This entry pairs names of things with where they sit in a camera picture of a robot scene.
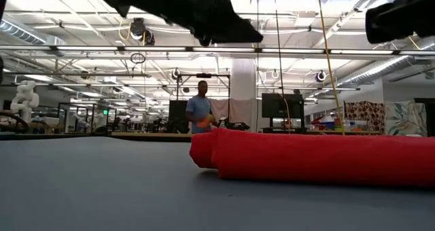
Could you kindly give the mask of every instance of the hair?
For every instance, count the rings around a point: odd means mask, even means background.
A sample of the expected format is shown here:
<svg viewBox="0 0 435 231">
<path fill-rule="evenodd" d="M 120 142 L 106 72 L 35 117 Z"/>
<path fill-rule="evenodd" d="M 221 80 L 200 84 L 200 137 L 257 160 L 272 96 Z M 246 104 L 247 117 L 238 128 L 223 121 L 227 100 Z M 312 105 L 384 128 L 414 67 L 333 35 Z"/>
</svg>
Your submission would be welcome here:
<svg viewBox="0 0 435 231">
<path fill-rule="evenodd" d="M 202 83 L 205 83 L 205 84 L 207 85 L 207 82 L 204 81 L 204 80 L 202 80 L 202 81 L 200 81 L 200 82 L 198 83 L 198 87 L 199 87 Z"/>
</svg>

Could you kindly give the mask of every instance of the orange object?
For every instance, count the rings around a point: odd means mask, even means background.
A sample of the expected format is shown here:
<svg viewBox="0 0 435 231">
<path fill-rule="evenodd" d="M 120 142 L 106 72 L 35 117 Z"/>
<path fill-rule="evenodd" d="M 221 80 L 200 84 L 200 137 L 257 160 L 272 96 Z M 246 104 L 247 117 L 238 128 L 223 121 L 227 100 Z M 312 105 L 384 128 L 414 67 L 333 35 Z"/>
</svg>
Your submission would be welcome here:
<svg viewBox="0 0 435 231">
<path fill-rule="evenodd" d="M 199 128 L 206 128 L 210 125 L 210 123 L 215 122 L 215 117 L 213 115 L 208 115 L 204 117 L 203 119 L 199 120 L 199 122 L 196 124 Z"/>
</svg>

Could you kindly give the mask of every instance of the black monitor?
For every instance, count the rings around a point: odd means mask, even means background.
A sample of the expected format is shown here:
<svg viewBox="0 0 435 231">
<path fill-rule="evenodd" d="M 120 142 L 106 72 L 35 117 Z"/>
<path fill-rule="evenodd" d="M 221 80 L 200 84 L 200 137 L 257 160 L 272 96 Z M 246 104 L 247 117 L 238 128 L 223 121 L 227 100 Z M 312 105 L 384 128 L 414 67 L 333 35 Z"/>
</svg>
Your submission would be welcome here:
<svg viewBox="0 0 435 231">
<path fill-rule="evenodd" d="M 184 121 L 186 118 L 187 101 L 169 101 L 169 120 Z"/>
<path fill-rule="evenodd" d="M 304 117 L 304 99 L 300 94 L 284 94 L 290 118 Z M 287 106 L 281 94 L 262 94 L 263 118 L 287 118 Z"/>
<path fill-rule="evenodd" d="M 187 101 L 169 101 L 169 121 L 176 125 L 181 133 L 189 132 L 189 121 L 186 117 Z"/>
</svg>

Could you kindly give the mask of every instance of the white pillar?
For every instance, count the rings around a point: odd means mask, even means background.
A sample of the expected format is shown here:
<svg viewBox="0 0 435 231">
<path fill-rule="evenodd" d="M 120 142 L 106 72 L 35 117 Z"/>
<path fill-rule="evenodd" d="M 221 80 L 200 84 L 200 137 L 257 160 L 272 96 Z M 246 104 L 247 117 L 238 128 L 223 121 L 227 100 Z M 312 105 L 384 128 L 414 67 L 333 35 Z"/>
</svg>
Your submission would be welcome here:
<svg viewBox="0 0 435 231">
<path fill-rule="evenodd" d="M 256 67 L 252 59 L 234 59 L 231 68 L 232 99 L 256 98 Z"/>
<path fill-rule="evenodd" d="M 252 132 L 256 130 L 257 119 L 256 73 L 257 68 L 254 64 L 254 60 L 234 59 L 232 61 L 230 86 L 231 100 L 250 101 L 250 108 L 243 108 L 243 110 L 246 110 L 243 113 L 246 115 L 244 117 L 244 122 L 251 127 Z M 233 115 L 231 116 L 231 120 L 233 122 L 239 122 L 238 118 L 234 118 Z"/>
</svg>

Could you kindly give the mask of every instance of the red fabric roll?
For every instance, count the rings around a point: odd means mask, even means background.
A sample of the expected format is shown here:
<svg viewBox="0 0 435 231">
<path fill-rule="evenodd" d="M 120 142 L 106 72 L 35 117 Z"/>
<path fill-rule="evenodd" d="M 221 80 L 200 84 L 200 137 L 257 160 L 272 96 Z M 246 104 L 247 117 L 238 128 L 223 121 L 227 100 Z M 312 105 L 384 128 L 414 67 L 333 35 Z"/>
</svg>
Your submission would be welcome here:
<svg viewBox="0 0 435 231">
<path fill-rule="evenodd" d="M 435 139 L 270 135 L 216 129 L 190 155 L 221 178 L 386 186 L 435 186 Z"/>
</svg>

